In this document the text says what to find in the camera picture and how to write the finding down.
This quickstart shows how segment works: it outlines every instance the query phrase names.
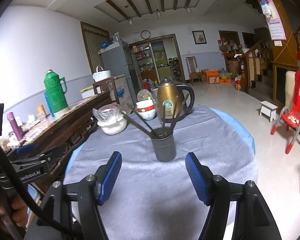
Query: white basket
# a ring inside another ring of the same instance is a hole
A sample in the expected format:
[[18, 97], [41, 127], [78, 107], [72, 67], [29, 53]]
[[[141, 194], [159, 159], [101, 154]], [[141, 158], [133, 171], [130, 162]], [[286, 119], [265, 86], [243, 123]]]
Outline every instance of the white basket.
[[109, 77], [111, 77], [110, 70], [104, 70], [101, 66], [97, 66], [96, 72], [93, 73], [93, 79], [95, 82], [99, 82]]

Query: gold kettle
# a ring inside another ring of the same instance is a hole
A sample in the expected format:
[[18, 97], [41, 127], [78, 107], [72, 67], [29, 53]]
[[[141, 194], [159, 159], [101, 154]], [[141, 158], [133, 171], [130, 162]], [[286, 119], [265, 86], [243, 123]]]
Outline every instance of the gold kettle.
[[179, 121], [184, 119], [188, 115], [194, 104], [194, 92], [193, 89], [186, 84], [175, 84], [172, 80], [165, 77], [163, 81], [158, 85], [157, 93], [157, 105], [159, 109], [162, 109], [162, 105], [165, 106], [165, 122], [170, 123], [172, 121], [173, 110], [175, 108], [175, 116], [177, 115], [181, 103], [184, 100], [183, 90], [187, 90], [190, 94], [190, 104], [189, 106], [184, 105], [184, 108], [181, 110]]

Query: metal screw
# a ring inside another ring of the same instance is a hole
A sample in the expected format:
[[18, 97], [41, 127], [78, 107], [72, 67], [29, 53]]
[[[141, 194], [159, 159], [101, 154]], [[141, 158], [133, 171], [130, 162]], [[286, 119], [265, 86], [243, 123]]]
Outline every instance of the metal screw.
[[92, 180], [94, 180], [94, 175], [92, 175], [92, 174], [88, 175], [88, 176], [86, 177], [86, 180], [87, 180], [87, 181], [92, 181]]
[[222, 177], [221, 177], [220, 175], [214, 175], [214, 176], [213, 176], [213, 179], [214, 179], [215, 181], [222, 181]]
[[61, 185], [61, 182], [60, 181], [55, 181], [52, 186], [53, 187], [59, 187]]
[[253, 180], [248, 180], [247, 181], [248, 186], [250, 187], [254, 187], [256, 185], [256, 183]]

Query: white stool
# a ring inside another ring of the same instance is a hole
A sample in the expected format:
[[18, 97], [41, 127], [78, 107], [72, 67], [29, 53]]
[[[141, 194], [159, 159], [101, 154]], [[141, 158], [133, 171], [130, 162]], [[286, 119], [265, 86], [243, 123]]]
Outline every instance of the white stool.
[[274, 104], [271, 104], [268, 101], [262, 101], [260, 102], [260, 104], [261, 104], [261, 109], [259, 115], [265, 114], [266, 116], [269, 116], [270, 122], [272, 122], [272, 120], [275, 120], [276, 110], [278, 107], [275, 106]]

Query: red plastic chair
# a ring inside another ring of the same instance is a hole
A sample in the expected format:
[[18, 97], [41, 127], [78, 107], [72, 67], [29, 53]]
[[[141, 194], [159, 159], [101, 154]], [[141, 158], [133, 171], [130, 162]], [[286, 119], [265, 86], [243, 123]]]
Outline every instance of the red plastic chair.
[[289, 108], [287, 106], [282, 108], [279, 118], [277, 119], [274, 127], [271, 130], [271, 135], [274, 135], [281, 119], [283, 119], [287, 123], [287, 127], [286, 127], [287, 131], [289, 130], [290, 126], [296, 129], [296, 133], [294, 134], [291, 143], [288, 145], [286, 149], [286, 154], [288, 154], [291, 151], [293, 144], [297, 140], [298, 134], [300, 133], [300, 96], [298, 96], [297, 103], [293, 106], [291, 112], [289, 111]]

